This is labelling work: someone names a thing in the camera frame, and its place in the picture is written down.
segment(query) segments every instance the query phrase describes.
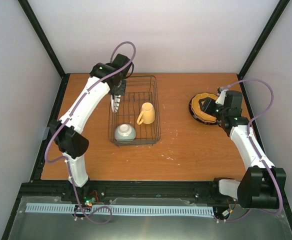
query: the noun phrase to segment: wooden tabletop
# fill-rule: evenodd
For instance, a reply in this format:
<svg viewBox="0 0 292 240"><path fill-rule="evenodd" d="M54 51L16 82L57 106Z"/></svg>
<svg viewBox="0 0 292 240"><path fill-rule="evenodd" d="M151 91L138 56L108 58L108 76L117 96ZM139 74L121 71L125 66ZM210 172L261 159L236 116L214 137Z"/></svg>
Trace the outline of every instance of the wooden tabletop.
<svg viewBox="0 0 292 240"><path fill-rule="evenodd" d="M91 180L205 181L215 177L241 180L245 167L226 133L217 125L197 122L189 113L191 98L237 81L235 73L152 73L157 79L161 137L154 145L117 147L109 141L109 96L88 119L82 133L89 140L85 153ZM84 88L88 74L71 74L61 105L62 116ZM240 91L235 85L232 90ZM243 116L249 117L243 103ZM52 160L61 156L53 144ZM64 161L45 164L41 179L67 179Z"/></svg>

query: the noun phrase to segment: gray wall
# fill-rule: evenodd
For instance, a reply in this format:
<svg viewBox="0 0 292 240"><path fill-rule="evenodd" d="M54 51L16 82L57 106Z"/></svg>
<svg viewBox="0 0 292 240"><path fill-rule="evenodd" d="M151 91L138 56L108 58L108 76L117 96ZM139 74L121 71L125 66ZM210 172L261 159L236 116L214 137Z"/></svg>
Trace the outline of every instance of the gray wall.
<svg viewBox="0 0 292 240"><path fill-rule="evenodd" d="M278 0L30 0L68 73L89 73L118 43L136 72L239 72ZM130 56L129 46L120 49Z"/></svg>
<svg viewBox="0 0 292 240"><path fill-rule="evenodd" d="M29 181L59 82L18 1L0 0L0 238Z"/></svg>
<svg viewBox="0 0 292 240"><path fill-rule="evenodd" d="M259 78L274 90L270 112L257 120L268 157L287 173L285 190L292 209L292 1L259 52L245 78ZM260 83L246 84L254 114L270 100Z"/></svg>

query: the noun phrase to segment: metal wire basket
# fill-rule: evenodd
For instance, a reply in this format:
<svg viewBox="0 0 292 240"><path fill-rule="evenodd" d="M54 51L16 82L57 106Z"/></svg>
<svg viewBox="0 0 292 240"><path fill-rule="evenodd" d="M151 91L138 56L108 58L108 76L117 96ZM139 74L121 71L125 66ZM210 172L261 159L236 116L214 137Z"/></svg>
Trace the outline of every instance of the metal wire basket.
<svg viewBox="0 0 292 240"><path fill-rule="evenodd" d="M155 110L152 124L137 124L143 103L151 103ZM115 130L121 124L130 124L136 131L134 140L115 139ZM108 137L117 146L155 144L161 138L160 111L156 77L152 75L132 76L127 79L126 93L120 97L117 113L109 106Z"/></svg>

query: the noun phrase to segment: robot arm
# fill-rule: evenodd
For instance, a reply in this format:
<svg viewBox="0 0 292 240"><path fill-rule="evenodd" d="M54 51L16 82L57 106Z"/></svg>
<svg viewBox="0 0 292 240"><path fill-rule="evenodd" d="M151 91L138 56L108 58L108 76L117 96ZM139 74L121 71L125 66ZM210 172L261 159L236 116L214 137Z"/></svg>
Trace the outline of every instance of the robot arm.
<svg viewBox="0 0 292 240"><path fill-rule="evenodd" d="M89 179L84 158L89 141L81 135L85 124L98 103L107 94L110 94L112 111L114 113L118 111L121 95L125 94L125 79L131 65L104 81L100 80L122 68L128 62L128 57L118 54L112 63L98 63L95 65L90 72L90 77L84 89L71 108L59 121L52 120L49 123L52 134L64 124L64 127L55 138L55 143L58 145L62 155L69 160L70 171L76 187L82 187Z"/></svg>
<svg viewBox="0 0 292 240"><path fill-rule="evenodd" d="M264 163L271 169L281 191L286 173L268 159L251 127L248 133L249 120L242 116L242 101L241 92L225 89L216 101L207 98L202 105L202 111L216 117L218 125L235 143L246 168L241 181L227 178L215 181L221 194L236 199L243 208L277 209L279 197Z"/></svg>

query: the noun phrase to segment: white perforated rail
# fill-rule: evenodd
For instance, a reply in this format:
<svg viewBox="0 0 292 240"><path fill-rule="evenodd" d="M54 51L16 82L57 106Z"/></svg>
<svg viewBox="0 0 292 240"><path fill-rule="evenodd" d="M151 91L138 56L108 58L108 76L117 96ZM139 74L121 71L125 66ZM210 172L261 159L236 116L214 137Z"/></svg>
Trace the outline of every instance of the white perforated rail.
<svg viewBox="0 0 292 240"><path fill-rule="evenodd" d="M92 209L85 209L89 214L102 205L94 205ZM210 206L134 206L134 205L108 205L115 216L192 216L212 218L213 208ZM56 203L27 203L26 213L46 213L46 214L73 214L77 205L56 204ZM94 213L96 215L109 215L105 208Z"/></svg>

